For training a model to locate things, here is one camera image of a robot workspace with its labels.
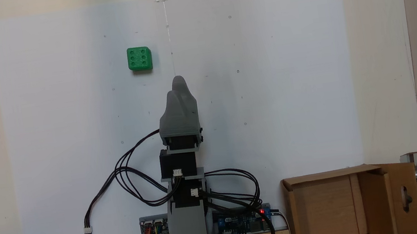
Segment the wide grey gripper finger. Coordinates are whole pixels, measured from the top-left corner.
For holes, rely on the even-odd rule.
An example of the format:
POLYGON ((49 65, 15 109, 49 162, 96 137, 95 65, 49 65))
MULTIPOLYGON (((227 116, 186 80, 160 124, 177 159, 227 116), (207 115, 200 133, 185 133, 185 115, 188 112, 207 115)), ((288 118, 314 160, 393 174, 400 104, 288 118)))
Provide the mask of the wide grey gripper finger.
POLYGON ((162 137, 200 131, 197 100, 194 96, 188 91, 169 91, 159 127, 162 137))

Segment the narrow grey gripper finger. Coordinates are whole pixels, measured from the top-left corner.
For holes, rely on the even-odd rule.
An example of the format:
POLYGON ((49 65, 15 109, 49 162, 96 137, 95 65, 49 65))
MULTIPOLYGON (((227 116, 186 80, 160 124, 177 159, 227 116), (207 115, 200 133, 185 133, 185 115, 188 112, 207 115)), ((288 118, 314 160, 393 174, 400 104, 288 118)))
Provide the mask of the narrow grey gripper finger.
POLYGON ((172 88, 179 93, 190 92, 185 79, 182 76, 175 76, 172 81, 172 88))

